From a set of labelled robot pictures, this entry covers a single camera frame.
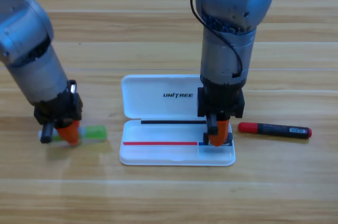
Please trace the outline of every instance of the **black cable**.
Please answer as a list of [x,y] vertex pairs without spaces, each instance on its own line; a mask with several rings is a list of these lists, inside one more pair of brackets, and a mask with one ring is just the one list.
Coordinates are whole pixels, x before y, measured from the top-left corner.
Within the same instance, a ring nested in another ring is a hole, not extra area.
[[202,23],[202,25],[204,27],[206,27],[210,32],[212,32],[215,36],[217,36],[220,40],[222,40],[235,53],[237,60],[239,62],[239,73],[238,73],[238,75],[240,76],[242,71],[243,71],[243,63],[242,63],[241,57],[239,56],[239,54],[237,53],[237,51],[235,50],[233,45],[227,39],[225,39],[222,35],[218,34],[216,31],[214,31],[212,28],[207,26],[207,24],[202,21],[202,19],[197,15],[197,13],[194,9],[193,0],[190,0],[190,6],[191,6],[192,13],[196,17],[196,19],[199,20],[199,22]]

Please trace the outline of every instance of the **red marker cap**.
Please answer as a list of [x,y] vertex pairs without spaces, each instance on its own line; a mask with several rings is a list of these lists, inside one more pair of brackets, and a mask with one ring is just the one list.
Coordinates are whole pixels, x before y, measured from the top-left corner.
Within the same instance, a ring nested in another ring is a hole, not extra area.
[[257,123],[246,123],[240,122],[238,124],[238,130],[243,133],[258,133],[258,124]]

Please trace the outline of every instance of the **marker label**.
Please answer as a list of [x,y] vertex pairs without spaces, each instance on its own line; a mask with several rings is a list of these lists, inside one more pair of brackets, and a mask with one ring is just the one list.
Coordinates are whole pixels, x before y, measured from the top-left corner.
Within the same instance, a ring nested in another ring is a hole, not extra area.
[[307,130],[299,129],[299,128],[290,128],[291,133],[307,133]]

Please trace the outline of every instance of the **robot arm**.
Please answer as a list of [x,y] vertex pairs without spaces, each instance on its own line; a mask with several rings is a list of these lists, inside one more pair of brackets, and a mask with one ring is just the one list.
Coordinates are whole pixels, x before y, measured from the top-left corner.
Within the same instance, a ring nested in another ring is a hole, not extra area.
[[198,116],[206,116],[206,144],[224,144],[231,116],[241,118],[257,26],[272,0],[196,0],[204,25]]
[[35,0],[0,0],[0,61],[34,106],[43,125],[41,143],[55,128],[70,145],[78,143],[82,101],[51,45],[53,28]]

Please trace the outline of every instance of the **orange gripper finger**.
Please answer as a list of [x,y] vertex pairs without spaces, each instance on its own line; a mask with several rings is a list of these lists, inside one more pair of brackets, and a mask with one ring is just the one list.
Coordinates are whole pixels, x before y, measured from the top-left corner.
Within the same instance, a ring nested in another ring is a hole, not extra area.
[[210,143],[214,146],[221,146],[228,138],[229,120],[217,121],[218,135],[209,135]]
[[77,146],[80,143],[79,139],[79,121],[73,121],[73,123],[65,128],[57,129],[59,136],[64,140],[67,141],[71,146]]

